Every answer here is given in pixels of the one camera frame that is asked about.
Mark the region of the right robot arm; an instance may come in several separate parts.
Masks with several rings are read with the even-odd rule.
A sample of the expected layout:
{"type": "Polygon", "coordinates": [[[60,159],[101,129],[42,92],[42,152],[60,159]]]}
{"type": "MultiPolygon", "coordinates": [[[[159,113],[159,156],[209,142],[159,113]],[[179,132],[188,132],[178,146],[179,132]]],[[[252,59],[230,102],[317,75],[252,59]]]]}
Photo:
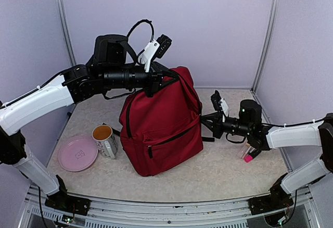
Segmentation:
{"type": "Polygon", "coordinates": [[[298,124],[273,125],[262,122],[262,107],[254,100],[240,102],[239,117],[225,114],[226,103],[212,100],[214,113],[201,117],[215,138],[223,134],[244,137],[256,150],[266,151],[283,147],[317,146],[322,152],[312,161],[285,174],[271,187],[266,205],[277,209],[291,194],[303,186],[332,173],[332,114],[319,120],[298,124]]]}

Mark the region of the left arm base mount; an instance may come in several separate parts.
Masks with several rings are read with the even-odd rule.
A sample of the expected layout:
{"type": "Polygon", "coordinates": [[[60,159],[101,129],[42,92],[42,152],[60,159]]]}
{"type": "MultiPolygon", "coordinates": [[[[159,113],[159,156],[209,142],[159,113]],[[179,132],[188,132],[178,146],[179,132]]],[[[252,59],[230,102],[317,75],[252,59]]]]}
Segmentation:
{"type": "Polygon", "coordinates": [[[66,197],[47,197],[45,206],[72,213],[74,215],[87,216],[91,201],[87,198],[68,195],[66,197]]]}

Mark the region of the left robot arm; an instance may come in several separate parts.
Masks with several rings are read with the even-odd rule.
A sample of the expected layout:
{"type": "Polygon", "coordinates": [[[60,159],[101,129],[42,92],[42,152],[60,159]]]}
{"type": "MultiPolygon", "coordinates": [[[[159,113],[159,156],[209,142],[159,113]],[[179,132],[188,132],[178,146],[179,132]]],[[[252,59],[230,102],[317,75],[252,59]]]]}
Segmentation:
{"type": "Polygon", "coordinates": [[[135,53],[129,38],[119,34],[96,38],[88,63],[63,70],[43,85],[1,105],[1,162],[17,168],[35,183],[59,208],[73,204],[63,180],[50,173],[28,148],[21,128],[62,107],[83,102],[94,95],[106,95],[116,88],[141,88],[151,97],[165,87],[163,78],[173,72],[158,63],[171,46],[161,35],[143,52],[135,53]]]}

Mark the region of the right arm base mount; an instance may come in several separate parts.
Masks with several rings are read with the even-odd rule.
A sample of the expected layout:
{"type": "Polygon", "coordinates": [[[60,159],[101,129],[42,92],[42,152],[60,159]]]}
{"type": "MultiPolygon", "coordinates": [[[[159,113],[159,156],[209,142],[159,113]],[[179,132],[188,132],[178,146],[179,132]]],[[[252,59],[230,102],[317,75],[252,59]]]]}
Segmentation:
{"type": "Polygon", "coordinates": [[[248,203],[252,215],[279,210],[294,204],[293,199],[289,196],[280,200],[279,198],[273,199],[271,195],[250,198],[248,203]]]}

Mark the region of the red backpack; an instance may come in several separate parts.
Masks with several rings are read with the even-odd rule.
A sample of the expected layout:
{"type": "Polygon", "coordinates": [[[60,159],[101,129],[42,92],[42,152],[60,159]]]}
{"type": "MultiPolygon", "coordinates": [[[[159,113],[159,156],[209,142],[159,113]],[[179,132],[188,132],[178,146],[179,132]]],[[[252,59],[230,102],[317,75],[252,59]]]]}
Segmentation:
{"type": "Polygon", "coordinates": [[[173,69],[179,81],[147,97],[126,98],[119,116],[120,142],[135,171],[154,176],[203,150],[202,103],[186,67],[173,69]]]}

